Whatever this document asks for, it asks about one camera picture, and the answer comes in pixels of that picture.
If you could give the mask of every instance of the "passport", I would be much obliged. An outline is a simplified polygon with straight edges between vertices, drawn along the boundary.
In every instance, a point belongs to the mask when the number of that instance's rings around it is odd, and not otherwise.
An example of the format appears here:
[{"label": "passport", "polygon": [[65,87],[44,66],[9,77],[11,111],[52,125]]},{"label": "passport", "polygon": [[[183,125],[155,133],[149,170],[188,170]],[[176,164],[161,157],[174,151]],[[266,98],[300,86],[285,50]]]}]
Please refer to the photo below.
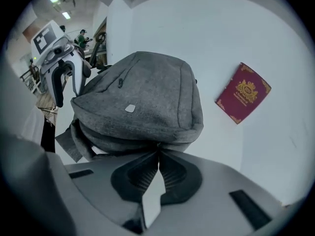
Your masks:
[{"label": "passport", "polygon": [[241,123],[270,93],[271,86],[244,63],[240,63],[216,104],[235,121]]}]

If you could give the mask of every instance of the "green shirt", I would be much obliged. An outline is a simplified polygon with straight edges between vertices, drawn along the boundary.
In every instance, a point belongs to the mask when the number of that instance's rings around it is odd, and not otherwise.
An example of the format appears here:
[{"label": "green shirt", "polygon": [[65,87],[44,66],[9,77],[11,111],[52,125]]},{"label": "green shirt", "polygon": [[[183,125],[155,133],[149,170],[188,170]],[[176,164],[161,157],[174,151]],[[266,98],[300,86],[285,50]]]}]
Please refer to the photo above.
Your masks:
[{"label": "green shirt", "polygon": [[77,41],[78,41],[78,45],[81,47],[81,48],[85,48],[85,37],[82,36],[81,34],[79,36],[77,36]]}]

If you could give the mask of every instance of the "gold emblem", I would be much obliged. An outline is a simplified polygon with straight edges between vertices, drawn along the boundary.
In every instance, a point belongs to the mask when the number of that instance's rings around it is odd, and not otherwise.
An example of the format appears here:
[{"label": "gold emblem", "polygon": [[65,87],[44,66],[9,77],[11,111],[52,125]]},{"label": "gold emblem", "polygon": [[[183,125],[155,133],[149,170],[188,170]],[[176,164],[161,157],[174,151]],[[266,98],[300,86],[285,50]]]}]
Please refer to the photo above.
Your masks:
[{"label": "gold emblem", "polygon": [[220,106],[220,108],[222,108],[225,111],[225,108],[221,103],[221,99],[217,101],[217,104]]},{"label": "gold emblem", "polygon": [[241,68],[241,71],[248,71],[250,73],[254,73],[253,70],[251,70],[248,66],[246,66],[245,64],[243,64],[242,68]]},{"label": "gold emblem", "polygon": [[239,82],[236,86],[236,89],[250,102],[253,103],[257,99],[258,91],[255,91],[254,83],[248,81],[246,84],[246,80]]},{"label": "gold emblem", "polygon": [[262,83],[264,84],[264,86],[266,88],[266,94],[269,94],[269,92],[271,90],[271,87],[263,79],[261,79],[261,81],[262,81]]},{"label": "gold emblem", "polygon": [[230,116],[232,118],[233,121],[235,121],[236,124],[239,124],[242,120],[241,119],[237,119],[234,116]]}]

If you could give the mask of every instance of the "zipper pull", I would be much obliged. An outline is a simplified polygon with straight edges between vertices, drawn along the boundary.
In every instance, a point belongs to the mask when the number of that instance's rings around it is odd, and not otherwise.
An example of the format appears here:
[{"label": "zipper pull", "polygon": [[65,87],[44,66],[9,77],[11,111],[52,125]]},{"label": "zipper pull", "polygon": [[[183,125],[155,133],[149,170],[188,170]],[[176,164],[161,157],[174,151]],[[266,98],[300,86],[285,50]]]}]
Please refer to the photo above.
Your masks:
[{"label": "zipper pull", "polygon": [[120,78],[118,82],[119,82],[118,88],[121,89],[123,87],[124,80]]}]

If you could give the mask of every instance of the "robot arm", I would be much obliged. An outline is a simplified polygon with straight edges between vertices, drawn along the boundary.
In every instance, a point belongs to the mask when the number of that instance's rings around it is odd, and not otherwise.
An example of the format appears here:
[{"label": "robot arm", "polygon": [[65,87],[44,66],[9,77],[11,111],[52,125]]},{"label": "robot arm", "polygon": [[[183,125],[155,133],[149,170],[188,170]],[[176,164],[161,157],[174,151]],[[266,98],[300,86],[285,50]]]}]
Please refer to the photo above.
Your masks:
[{"label": "robot arm", "polygon": [[75,50],[74,44],[54,21],[45,25],[31,40],[34,64],[41,66],[48,90],[58,107],[63,106],[62,75],[73,76],[73,91],[79,96],[91,71],[84,62],[84,54]]}]

